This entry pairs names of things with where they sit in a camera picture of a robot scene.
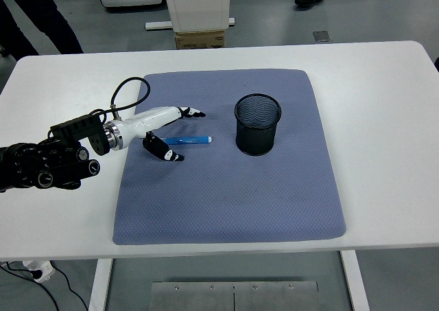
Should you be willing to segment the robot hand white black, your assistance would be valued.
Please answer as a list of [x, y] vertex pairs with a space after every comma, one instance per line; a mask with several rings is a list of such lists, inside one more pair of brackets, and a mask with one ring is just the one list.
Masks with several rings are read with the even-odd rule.
[[162, 106], [136, 114], [126, 120], [114, 119], [105, 125], [110, 148], [122, 150], [134, 139], [142, 139], [143, 147], [156, 158], [164, 161], [183, 161], [154, 131], [182, 118], [205, 117], [206, 114], [191, 107]]

